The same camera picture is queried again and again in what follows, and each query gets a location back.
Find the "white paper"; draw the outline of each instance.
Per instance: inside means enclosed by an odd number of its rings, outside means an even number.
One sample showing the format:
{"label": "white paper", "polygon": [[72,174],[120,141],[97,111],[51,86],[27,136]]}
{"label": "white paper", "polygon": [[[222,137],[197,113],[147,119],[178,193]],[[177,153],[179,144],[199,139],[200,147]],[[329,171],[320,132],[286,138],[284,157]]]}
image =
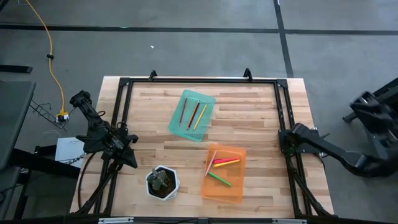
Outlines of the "white paper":
{"label": "white paper", "polygon": [[[57,151],[55,152],[55,160],[68,163],[73,159],[76,159],[84,155],[83,147],[85,143],[78,140],[77,138],[58,138]],[[77,168],[81,168],[83,158],[72,163],[71,165]]]}

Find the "yellow pencil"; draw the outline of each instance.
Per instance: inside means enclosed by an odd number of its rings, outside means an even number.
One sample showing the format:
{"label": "yellow pencil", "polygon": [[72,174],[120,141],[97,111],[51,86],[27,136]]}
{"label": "yellow pencil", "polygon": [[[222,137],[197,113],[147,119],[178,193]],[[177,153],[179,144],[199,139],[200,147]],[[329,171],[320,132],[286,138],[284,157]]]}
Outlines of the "yellow pencil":
{"label": "yellow pencil", "polygon": [[220,164],[215,164],[213,167],[215,168],[215,167],[225,166],[225,165],[232,164],[232,163],[239,162],[239,161],[240,161],[240,159],[235,160],[235,161],[223,162]]}
{"label": "yellow pencil", "polygon": [[201,111],[200,116],[199,116],[199,118],[198,118],[198,121],[197,121],[197,123],[195,124],[195,127],[193,127],[194,130],[197,128],[197,126],[198,126],[198,124],[199,124],[199,121],[200,121],[200,119],[201,119],[203,113],[205,112],[206,107],[207,107],[207,105],[205,105],[205,107],[204,107],[203,110]]}

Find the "colored pencil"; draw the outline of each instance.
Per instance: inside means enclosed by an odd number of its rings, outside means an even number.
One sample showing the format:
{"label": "colored pencil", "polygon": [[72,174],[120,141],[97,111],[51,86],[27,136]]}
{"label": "colored pencil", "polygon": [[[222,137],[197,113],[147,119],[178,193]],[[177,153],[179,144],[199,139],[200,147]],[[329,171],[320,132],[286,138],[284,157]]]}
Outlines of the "colored pencil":
{"label": "colored pencil", "polygon": [[188,125],[187,125],[187,130],[189,129],[189,127],[190,127],[191,124],[192,124],[193,118],[195,117],[195,114],[196,114],[197,111],[198,111],[198,107],[199,107],[199,100],[198,100],[197,105],[195,106],[195,109],[193,110],[193,113],[192,113],[192,115],[191,115],[191,119],[189,120],[189,123],[188,123]]}
{"label": "colored pencil", "polygon": [[203,116],[203,113],[205,112],[206,107],[207,107],[207,105],[205,105],[205,107],[204,107],[203,110],[201,111],[200,116],[199,116],[199,118],[198,118],[198,121],[197,121],[197,123],[195,124],[195,127],[193,127],[194,130],[197,128],[198,123],[199,123],[201,117]]}
{"label": "colored pencil", "polygon": [[234,160],[238,160],[238,157],[235,158],[230,158],[230,159],[215,159],[214,160],[214,164],[218,164],[218,163],[223,163],[223,162],[229,162],[229,161],[234,161]]}
{"label": "colored pencil", "polygon": [[223,180],[221,177],[218,177],[216,174],[214,174],[214,173],[212,173],[212,172],[209,172],[208,174],[209,174],[209,176],[214,177],[214,178],[216,178],[217,180],[221,181],[222,183],[224,183],[224,184],[226,184],[226,185],[232,187],[232,185],[231,185],[230,183],[228,183],[227,181]]}
{"label": "colored pencil", "polygon": [[187,99],[188,98],[185,98],[184,105],[182,106],[182,112],[181,112],[180,124],[179,125],[181,125],[182,116],[184,115],[184,111],[185,111],[185,105],[187,104]]}
{"label": "colored pencil", "polygon": [[216,154],[217,154],[217,150],[214,152],[213,157],[211,158],[211,161],[210,161],[210,163],[209,163],[209,166],[207,167],[207,170],[206,170],[206,172],[205,172],[205,177],[206,177],[207,173],[209,173],[211,164],[213,163],[213,160],[214,160],[214,158],[216,157]]}
{"label": "colored pencil", "polygon": [[233,164],[233,163],[239,162],[239,161],[240,161],[240,159],[238,159],[236,161],[223,162],[223,163],[220,163],[220,164],[215,164],[213,167],[215,168],[215,167],[225,166],[225,165]]}

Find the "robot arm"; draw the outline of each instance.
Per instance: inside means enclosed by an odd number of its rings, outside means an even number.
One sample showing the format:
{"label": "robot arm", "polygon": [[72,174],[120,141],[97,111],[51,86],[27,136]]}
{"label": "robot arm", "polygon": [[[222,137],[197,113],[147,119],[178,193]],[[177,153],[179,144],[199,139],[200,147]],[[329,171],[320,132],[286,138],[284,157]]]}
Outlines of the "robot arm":
{"label": "robot arm", "polygon": [[85,143],[84,151],[88,153],[103,151],[101,158],[106,161],[117,160],[120,164],[126,164],[137,168],[137,162],[130,143],[136,143],[136,135],[127,135],[128,129],[125,124],[119,128],[111,126],[104,121],[91,105],[90,94],[80,91],[70,100],[73,107],[79,107],[80,111],[88,121],[88,131],[86,136],[76,136],[77,139]]}
{"label": "robot arm", "polygon": [[324,152],[337,159],[352,174],[362,177],[378,177],[391,175],[397,170],[398,157],[387,160],[365,155],[357,152],[349,152],[335,146],[311,130],[304,124],[297,123],[284,135],[284,145],[295,150],[296,153]]}

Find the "concrete floor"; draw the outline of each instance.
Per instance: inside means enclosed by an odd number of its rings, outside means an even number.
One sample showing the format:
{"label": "concrete floor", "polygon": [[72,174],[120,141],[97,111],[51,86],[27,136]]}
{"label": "concrete floor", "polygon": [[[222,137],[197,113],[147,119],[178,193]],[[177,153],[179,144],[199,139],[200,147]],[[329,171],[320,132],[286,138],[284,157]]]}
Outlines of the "concrete floor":
{"label": "concrete floor", "polygon": [[[31,0],[48,24],[136,27],[277,28],[272,0]],[[286,29],[397,30],[394,0],[280,0]],[[16,0],[0,12],[0,22],[38,24],[28,6]],[[257,77],[286,77],[278,34],[165,32],[51,32],[53,69],[66,99],[80,90],[98,99],[105,75],[241,76],[246,67]],[[353,151],[374,153],[361,124],[347,125],[349,103],[395,78],[398,36],[288,35],[295,77],[304,78],[315,125],[328,140]],[[60,95],[48,68],[43,31],[0,30],[0,63],[32,66],[30,75],[0,74],[0,80],[37,82],[34,100],[49,102],[55,114]],[[55,144],[44,134],[54,127],[31,111],[17,147]],[[86,121],[74,112],[62,137],[84,134]],[[363,179],[326,158],[326,175],[335,213],[346,218],[398,222],[398,176]],[[62,183],[63,189],[52,189]],[[64,214],[74,180],[42,177],[30,186],[26,217]]]}

